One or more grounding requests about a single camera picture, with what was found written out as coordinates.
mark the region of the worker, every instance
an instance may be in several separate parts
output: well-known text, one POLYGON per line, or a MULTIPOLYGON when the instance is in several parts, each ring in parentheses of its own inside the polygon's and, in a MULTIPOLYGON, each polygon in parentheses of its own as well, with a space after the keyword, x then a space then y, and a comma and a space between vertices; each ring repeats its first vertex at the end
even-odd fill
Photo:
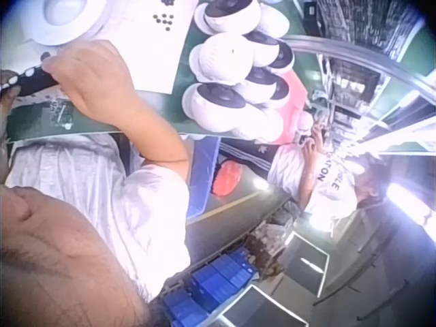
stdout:
MULTIPOLYGON (((1 325, 152 326, 145 303, 189 265, 185 147, 138 97, 111 43, 74 42, 42 68, 81 113, 117 127, 146 161, 126 176, 109 134, 12 149, 0 187, 1 325)), ((19 92, 1 99, 2 112, 19 92)))
POLYGON ((358 204, 380 203, 390 183, 389 169, 381 164, 371 165, 354 178, 342 164, 329 158, 320 124, 313 126, 311 137, 302 147, 223 139, 220 153, 282 188, 302 211, 317 218, 340 219, 348 217, 358 204))

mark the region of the workbench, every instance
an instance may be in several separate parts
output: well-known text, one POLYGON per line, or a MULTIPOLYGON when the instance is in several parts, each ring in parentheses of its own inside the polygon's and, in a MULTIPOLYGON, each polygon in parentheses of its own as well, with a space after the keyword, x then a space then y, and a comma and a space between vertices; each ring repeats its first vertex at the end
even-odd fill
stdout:
MULTIPOLYGON (((281 2, 274 5, 274 7, 289 18, 291 22, 290 35, 305 34, 299 13, 291 2, 281 2)), ((230 133, 212 134, 209 131, 205 131, 195 121, 188 119, 181 108, 183 92, 189 85, 196 82, 195 76, 191 73, 188 64, 189 53, 194 46, 202 43, 207 37, 207 35, 198 30, 195 23, 191 23, 171 95, 148 91, 138 91, 138 94, 180 133, 230 136, 230 133)), ((313 89, 321 89, 321 81, 312 79, 310 74, 307 73, 319 72, 316 56, 305 53, 296 53, 295 55, 294 71, 308 92, 310 93, 313 89)), ((118 131, 113 126, 86 118, 67 101, 59 102, 56 110, 53 110, 53 105, 50 102, 15 108, 9 116, 7 123, 7 133, 10 142, 65 134, 118 131), (59 112, 61 110, 63 111, 62 121, 59 121, 59 112)))

